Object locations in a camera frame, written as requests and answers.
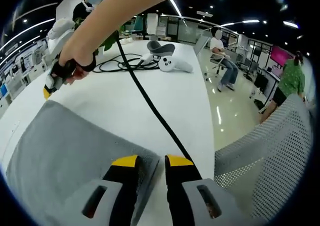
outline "person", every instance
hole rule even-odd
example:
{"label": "person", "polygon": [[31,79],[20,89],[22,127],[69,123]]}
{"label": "person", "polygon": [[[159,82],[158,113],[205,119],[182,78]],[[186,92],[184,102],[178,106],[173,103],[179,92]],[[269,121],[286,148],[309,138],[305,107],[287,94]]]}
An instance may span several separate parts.
{"label": "person", "polygon": [[26,66],[25,66],[25,60],[24,60],[24,57],[21,57],[20,58],[20,66],[21,66],[21,71],[22,73],[24,73],[27,69],[26,69]]}
{"label": "person", "polygon": [[102,0],[83,0],[73,10],[72,20],[86,19],[93,9],[101,3]]}
{"label": "person", "polygon": [[225,53],[224,44],[221,41],[222,31],[218,28],[213,27],[211,29],[211,33],[213,37],[210,41],[210,50],[212,50],[212,52],[214,53],[211,57],[217,61],[220,61],[223,56],[224,59],[221,61],[221,64],[223,64],[227,68],[221,81],[217,85],[217,89],[219,92],[221,92],[224,86],[227,86],[229,89],[234,91],[239,70],[237,66],[230,61],[230,56],[226,55]]}
{"label": "person", "polygon": [[121,25],[134,15],[165,0],[103,0],[64,44],[59,65],[67,61],[77,62],[73,75],[66,80],[72,84],[88,75],[83,67],[91,65],[94,51]]}
{"label": "person", "polygon": [[305,75],[301,67],[304,64],[304,58],[300,51],[295,53],[293,59],[288,59],[283,67],[281,80],[274,92],[273,98],[261,116],[262,124],[269,116],[280,107],[287,97],[291,94],[298,94],[301,99],[304,98]]}

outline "white table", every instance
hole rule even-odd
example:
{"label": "white table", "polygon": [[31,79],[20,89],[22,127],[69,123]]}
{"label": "white table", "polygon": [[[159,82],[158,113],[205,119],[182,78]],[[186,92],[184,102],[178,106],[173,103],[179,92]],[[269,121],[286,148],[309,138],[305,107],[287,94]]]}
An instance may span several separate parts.
{"label": "white table", "polygon": [[[123,45],[123,50],[125,53],[143,55],[148,52],[147,42],[135,41]],[[191,155],[202,177],[212,179],[215,149],[205,82],[194,49],[185,44],[174,45],[174,56],[191,64],[193,73],[151,70],[138,71],[135,74]],[[103,58],[107,60],[119,54],[118,46],[114,44],[104,53]],[[45,103],[43,87],[46,75],[44,73],[31,82],[0,120],[0,157],[4,171],[21,135]],[[50,99],[107,131],[154,151],[163,159],[166,154],[182,155],[150,110],[128,72],[90,73],[73,85],[62,86]],[[171,225],[171,221],[163,172],[139,225]]]}

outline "jeans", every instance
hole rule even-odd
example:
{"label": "jeans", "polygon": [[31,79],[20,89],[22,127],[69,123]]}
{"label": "jeans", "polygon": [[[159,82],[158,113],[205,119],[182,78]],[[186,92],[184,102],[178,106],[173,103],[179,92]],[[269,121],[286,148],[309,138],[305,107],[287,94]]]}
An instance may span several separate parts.
{"label": "jeans", "polygon": [[227,70],[224,73],[220,83],[222,85],[234,84],[237,80],[239,71],[237,66],[226,58],[222,60],[221,64],[223,64],[227,68]]}

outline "black ceiling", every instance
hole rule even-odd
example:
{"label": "black ceiling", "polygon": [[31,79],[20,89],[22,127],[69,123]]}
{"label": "black ceiling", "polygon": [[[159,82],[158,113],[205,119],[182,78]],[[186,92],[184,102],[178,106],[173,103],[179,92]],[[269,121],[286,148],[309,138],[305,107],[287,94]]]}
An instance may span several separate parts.
{"label": "black ceiling", "polygon": [[[25,17],[18,19],[12,30],[13,26],[11,21],[15,11],[15,17],[17,18],[35,8],[50,3],[60,3],[62,0],[8,1],[9,3],[5,6],[4,15],[0,18],[0,23],[3,25],[1,46],[11,37],[17,35],[19,32],[29,28],[30,26],[54,18],[57,5],[36,10]],[[227,28],[237,31],[238,33],[244,32],[244,34],[250,38],[276,44],[288,49],[289,51],[299,49],[306,53],[312,50],[308,44],[309,39],[307,37],[308,34],[310,35],[310,30],[307,30],[309,13],[312,12],[312,10],[316,10],[310,8],[312,0],[283,0],[282,3],[277,2],[277,0],[175,0],[175,2],[180,8],[183,16],[202,19],[202,16],[197,14],[197,11],[209,12],[213,14],[213,17],[204,18],[204,20],[219,25],[240,22],[243,20],[258,19],[260,20],[260,23],[240,23],[227,26]],[[285,4],[288,5],[288,8],[281,11],[281,7]],[[145,13],[155,13],[156,10],[159,10],[159,14],[177,15],[168,0],[149,8]],[[294,29],[285,26],[283,21],[293,21],[297,23],[300,28]],[[40,33],[40,30],[49,29],[52,25],[53,22],[46,23],[30,30],[29,33],[24,33],[22,36],[10,43],[5,49],[8,49],[19,41],[25,42],[38,35],[41,35],[42,38],[45,37],[48,31]]]}

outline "glossy floor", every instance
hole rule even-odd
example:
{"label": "glossy floor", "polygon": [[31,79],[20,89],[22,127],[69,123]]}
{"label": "glossy floor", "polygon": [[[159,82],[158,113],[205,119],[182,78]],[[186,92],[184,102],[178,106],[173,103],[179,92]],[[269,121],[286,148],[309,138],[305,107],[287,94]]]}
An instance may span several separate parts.
{"label": "glossy floor", "polygon": [[235,91],[227,87],[222,92],[217,90],[217,84],[226,70],[220,70],[216,77],[217,69],[212,70],[215,64],[209,61],[210,56],[208,49],[202,49],[198,60],[202,72],[209,72],[209,81],[205,84],[213,121],[214,148],[217,151],[252,131],[259,124],[260,114],[253,99],[249,98],[254,85],[243,76],[242,71],[239,70]]}

